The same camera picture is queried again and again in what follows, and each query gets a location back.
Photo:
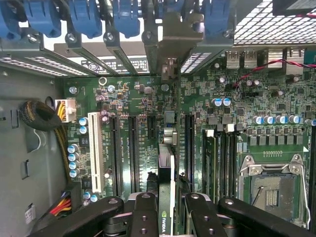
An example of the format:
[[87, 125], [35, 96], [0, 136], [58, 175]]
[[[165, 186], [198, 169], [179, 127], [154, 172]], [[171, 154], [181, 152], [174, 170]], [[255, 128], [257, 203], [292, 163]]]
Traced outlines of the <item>long black expansion slot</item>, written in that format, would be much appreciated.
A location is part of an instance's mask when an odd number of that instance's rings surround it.
[[131, 190], [140, 191], [139, 185], [139, 131], [137, 116], [128, 117], [129, 155], [131, 169]]
[[110, 117], [110, 142], [111, 142], [111, 160], [112, 160], [112, 178], [113, 192], [115, 196], [122, 195], [122, 166], [121, 166], [121, 148], [120, 148], [120, 122], [118, 116]]

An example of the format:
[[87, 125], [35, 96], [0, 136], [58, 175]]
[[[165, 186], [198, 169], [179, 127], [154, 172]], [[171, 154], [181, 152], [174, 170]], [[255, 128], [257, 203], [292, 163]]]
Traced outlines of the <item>green motherboard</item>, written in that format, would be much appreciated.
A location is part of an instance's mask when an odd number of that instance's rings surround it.
[[[237, 134], [236, 195], [246, 155], [255, 161], [289, 161], [300, 154], [306, 171], [310, 229], [316, 233], [316, 52], [277, 58], [255, 69], [227, 69], [220, 58], [199, 73], [181, 72], [183, 110], [195, 116], [195, 190], [214, 204], [228, 196], [227, 125]], [[76, 101], [77, 117], [65, 123], [67, 168], [81, 184], [83, 205], [114, 196], [110, 117], [120, 122], [122, 195], [131, 190], [128, 117], [137, 116], [139, 185], [147, 190], [149, 172], [158, 176], [163, 113], [171, 105], [171, 86], [159, 76], [72, 78], [64, 99]], [[157, 138], [148, 138], [147, 117], [157, 119]]]

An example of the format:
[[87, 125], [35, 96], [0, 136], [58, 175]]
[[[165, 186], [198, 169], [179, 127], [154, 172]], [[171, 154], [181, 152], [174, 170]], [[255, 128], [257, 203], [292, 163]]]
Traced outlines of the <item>metal slot cover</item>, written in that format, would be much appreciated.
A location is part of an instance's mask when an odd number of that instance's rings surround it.
[[158, 30], [144, 30], [142, 41], [148, 61], [150, 74], [157, 74], [157, 56], [158, 56]]
[[65, 41], [69, 51], [85, 58], [86, 60], [100, 66], [102, 69], [106, 70], [112, 76], [118, 76], [119, 74], [109, 67], [105, 62], [100, 60], [89, 50], [82, 46], [81, 34], [76, 32], [67, 32], [65, 35]]
[[127, 71], [131, 75], [137, 75], [137, 71], [135, 70], [134, 66], [132, 65], [132, 63], [130, 62], [126, 53], [120, 45], [119, 32], [115, 29], [112, 29], [111, 31], [106, 31], [103, 35], [103, 40], [107, 50], [110, 51], [116, 59], [119, 59], [122, 62], [123, 66], [127, 69]]

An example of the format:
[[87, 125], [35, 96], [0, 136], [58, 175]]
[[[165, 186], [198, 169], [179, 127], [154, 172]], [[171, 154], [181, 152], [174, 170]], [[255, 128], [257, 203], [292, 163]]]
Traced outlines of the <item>white power connector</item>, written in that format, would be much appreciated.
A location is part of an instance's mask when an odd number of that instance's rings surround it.
[[55, 111], [63, 123], [73, 122], [77, 117], [76, 101], [74, 99], [55, 100]]

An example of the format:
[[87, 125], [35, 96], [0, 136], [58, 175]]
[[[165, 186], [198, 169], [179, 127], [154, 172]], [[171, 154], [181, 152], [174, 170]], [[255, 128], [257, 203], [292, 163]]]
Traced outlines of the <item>black RAM slot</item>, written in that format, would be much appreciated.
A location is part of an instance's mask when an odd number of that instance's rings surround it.
[[236, 195], [236, 162], [237, 162], [237, 134], [235, 125], [227, 125], [228, 136], [228, 196]]

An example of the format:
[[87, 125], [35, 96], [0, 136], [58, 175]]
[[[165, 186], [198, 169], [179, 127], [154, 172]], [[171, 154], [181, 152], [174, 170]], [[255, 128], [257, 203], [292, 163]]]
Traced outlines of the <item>silver locking lever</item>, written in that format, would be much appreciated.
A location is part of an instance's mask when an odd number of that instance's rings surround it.
[[307, 230], [310, 229], [310, 222], [311, 222], [311, 211], [308, 206], [308, 189], [307, 189], [307, 181], [306, 181], [306, 171], [305, 166], [303, 163], [302, 156], [299, 154], [295, 154], [293, 156], [293, 161], [295, 164], [298, 165], [299, 171], [295, 171], [296, 174], [301, 176], [301, 190], [303, 191], [303, 204], [304, 204], [304, 215], [305, 221], [303, 223], [303, 227]]

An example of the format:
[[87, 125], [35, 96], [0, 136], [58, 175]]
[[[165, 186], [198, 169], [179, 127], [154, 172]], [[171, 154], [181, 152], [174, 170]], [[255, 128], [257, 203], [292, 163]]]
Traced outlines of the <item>blue slot retention clip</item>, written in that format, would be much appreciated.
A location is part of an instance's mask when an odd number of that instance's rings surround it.
[[185, 0], [158, 0], [158, 13], [181, 12]]
[[113, 18], [115, 29], [126, 38], [140, 34], [138, 0], [113, 0]]
[[227, 30], [231, 0], [203, 0], [201, 12], [204, 15], [205, 37], [222, 34]]
[[102, 34], [102, 23], [96, 0], [69, 0], [74, 29], [89, 39]]
[[0, 0], [0, 38], [5, 40], [21, 39], [21, 28], [17, 14], [4, 0]]
[[48, 38], [61, 36], [61, 18], [52, 0], [24, 0], [30, 26]]

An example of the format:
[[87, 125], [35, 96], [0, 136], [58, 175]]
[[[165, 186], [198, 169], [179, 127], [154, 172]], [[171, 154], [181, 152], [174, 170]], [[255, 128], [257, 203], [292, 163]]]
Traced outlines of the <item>short black expansion slot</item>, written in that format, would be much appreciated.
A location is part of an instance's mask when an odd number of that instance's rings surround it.
[[149, 115], [147, 117], [148, 138], [157, 138], [157, 119], [155, 115]]

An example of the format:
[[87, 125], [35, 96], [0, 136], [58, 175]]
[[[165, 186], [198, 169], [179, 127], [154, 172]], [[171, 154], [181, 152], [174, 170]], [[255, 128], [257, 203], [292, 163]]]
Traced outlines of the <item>CPU socket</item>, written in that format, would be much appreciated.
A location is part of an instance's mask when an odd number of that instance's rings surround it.
[[239, 170], [240, 200], [303, 227], [305, 221], [301, 176], [293, 156], [289, 161], [259, 162], [246, 155]]

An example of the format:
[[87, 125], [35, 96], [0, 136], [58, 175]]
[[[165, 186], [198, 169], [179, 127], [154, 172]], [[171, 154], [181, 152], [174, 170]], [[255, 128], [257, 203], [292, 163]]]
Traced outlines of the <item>silver USB port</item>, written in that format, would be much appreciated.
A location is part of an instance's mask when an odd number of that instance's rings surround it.
[[246, 69], [255, 69], [257, 67], [257, 53], [256, 51], [244, 52], [244, 67]]
[[226, 68], [227, 69], [240, 68], [240, 53], [238, 51], [226, 52]]

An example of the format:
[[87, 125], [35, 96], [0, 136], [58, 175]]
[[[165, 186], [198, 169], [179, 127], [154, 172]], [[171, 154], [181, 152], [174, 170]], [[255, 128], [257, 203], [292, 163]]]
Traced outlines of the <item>open black PC case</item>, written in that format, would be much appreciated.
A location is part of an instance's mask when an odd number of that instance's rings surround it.
[[[87, 207], [81, 184], [67, 168], [68, 142], [65, 123], [55, 111], [55, 100], [64, 99], [64, 82], [72, 78], [159, 76], [150, 74], [142, 41], [144, 30], [158, 30], [162, 40], [163, 15], [158, 0], [138, 0], [140, 34], [120, 45], [137, 71], [131, 75], [107, 50], [106, 31], [115, 29], [113, 0], [96, 0], [102, 34], [89, 39], [81, 34], [82, 46], [118, 73], [110, 75], [100, 66], [69, 51], [65, 35], [76, 32], [69, 0], [52, 0], [61, 18], [61, 36], [48, 38], [34, 30], [26, 17], [24, 0], [4, 0], [17, 14], [20, 40], [0, 38], [0, 237], [28, 237], [32, 232]], [[203, 0], [185, 0], [182, 19], [201, 12]], [[227, 51], [256, 51], [257, 65], [277, 58], [299, 57], [316, 52], [316, 0], [231, 0], [227, 30], [205, 37], [204, 19], [193, 29], [202, 41], [182, 62], [181, 72], [193, 75], [222, 58]]]

